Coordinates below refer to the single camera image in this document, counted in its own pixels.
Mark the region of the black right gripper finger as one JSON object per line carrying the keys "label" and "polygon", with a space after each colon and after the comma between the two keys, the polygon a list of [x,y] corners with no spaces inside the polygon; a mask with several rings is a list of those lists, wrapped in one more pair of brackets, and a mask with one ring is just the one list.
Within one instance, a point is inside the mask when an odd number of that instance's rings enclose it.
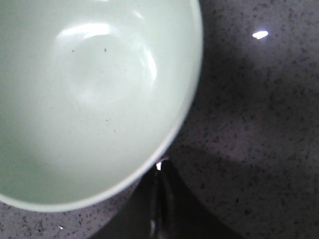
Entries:
{"label": "black right gripper finger", "polygon": [[169,159],[140,180],[119,212],[96,239],[237,239],[185,185]]}

